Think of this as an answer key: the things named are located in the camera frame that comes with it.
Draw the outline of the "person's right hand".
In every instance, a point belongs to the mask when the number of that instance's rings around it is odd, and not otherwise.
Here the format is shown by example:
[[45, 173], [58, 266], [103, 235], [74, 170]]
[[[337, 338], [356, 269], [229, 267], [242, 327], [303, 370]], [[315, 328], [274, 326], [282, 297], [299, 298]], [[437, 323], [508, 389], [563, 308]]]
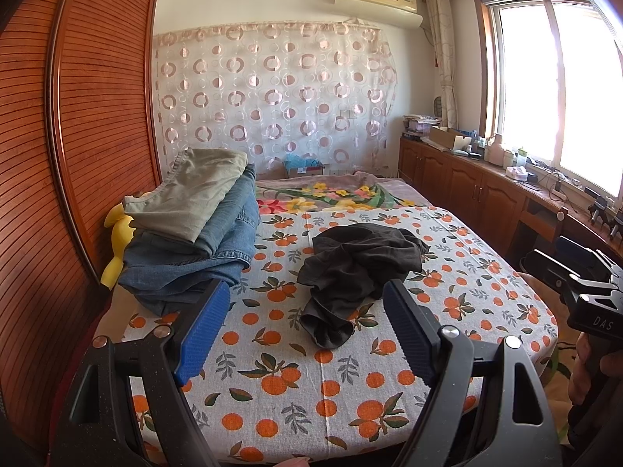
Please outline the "person's right hand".
[[581, 405], [591, 387], [593, 377], [599, 370], [607, 377], [621, 379], [623, 377], [623, 352], [617, 351], [598, 357], [592, 353], [588, 335], [582, 332], [577, 338], [577, 358], [568, 384], [568, 395], [571, 403]]

